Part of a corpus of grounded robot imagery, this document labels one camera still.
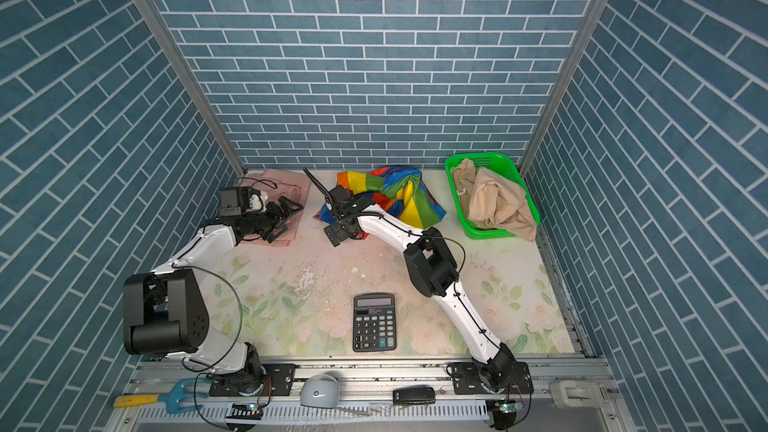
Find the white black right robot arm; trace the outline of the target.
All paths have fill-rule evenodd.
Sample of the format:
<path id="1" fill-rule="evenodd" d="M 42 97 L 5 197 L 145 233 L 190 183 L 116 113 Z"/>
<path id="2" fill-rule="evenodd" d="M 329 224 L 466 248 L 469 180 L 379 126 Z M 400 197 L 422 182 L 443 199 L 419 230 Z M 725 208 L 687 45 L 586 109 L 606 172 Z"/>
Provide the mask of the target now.
<path id="1" fill-rule="evenodd" d="M 461 281 L 446 238 L 434 227 L 407 225 L 385 212 L 368 193 L 353 195 L 341 186 L 317 186 L 334 221 L 324 229 L 329 241 L 341 242 L 365 233 L 381 239 L 404 257 L 411 283 L 451 319 L 476 364 L 481 384 L 491 393 L 516 387 L 525 393 L 531 379 L 511 349 L 485 324 Z"/>

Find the rainbow striped shorts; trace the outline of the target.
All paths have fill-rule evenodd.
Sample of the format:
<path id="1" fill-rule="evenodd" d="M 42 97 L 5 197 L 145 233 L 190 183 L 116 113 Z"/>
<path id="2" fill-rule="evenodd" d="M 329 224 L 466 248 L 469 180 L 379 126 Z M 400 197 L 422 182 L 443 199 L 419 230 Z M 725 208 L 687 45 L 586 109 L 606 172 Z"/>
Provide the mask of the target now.
<path id="1" fill-rule="evenodd" d="M 446 214 L 423 182 L 422 173 L 411 166 L 340 172 L 337 185 L 350 195 L 339 211 L 355 219 L 386 213 L 407 226 L 426 230 Z"/>

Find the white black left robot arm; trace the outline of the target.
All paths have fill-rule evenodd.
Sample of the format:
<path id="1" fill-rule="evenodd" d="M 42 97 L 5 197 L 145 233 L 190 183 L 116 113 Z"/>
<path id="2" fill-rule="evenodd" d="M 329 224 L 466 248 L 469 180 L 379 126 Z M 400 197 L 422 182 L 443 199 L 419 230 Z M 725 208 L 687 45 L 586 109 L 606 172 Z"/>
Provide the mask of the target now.
<path id="1" fill-rule="evenodd" d="M 152 271 L 125 281 L 124 347 L 131 355 L 181 360 L 230 394 L 255 395 L 266 381 L 256 348 L 211 325 L 199 283 L 244 239 L 274 242 L 303 207 L 286 197 L 271 201 L 243 186 L 222 189 L 219 196 L 217 216 L 187 245 Z"/>

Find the pink shorts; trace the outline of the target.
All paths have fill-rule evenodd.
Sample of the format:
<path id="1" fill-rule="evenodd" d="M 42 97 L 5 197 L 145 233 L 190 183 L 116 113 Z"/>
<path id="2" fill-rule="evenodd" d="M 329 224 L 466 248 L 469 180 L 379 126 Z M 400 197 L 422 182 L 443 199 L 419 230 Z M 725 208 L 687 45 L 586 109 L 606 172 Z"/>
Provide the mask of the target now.
<path id="1" fill-rule="evenodd" d="M 305 175 L 298 172 L 266 169 L 253 171 L 242 178 L 239 185 L 250 186 L 252 189 L 266 193 L 270 202 L 277 202 L 280 197 L 286 197 L 301 206 L 305 206 L 310 181 Z M 292 216 L 286 223 L 287 230 L 272 243 L 264 242 L 258 235 L 247 236 L 247 239 L 252 239 L 252 243 L 257 245 L 288 247 L 297 236 L 302 215 L 303 212 L 299 211 Z"/>

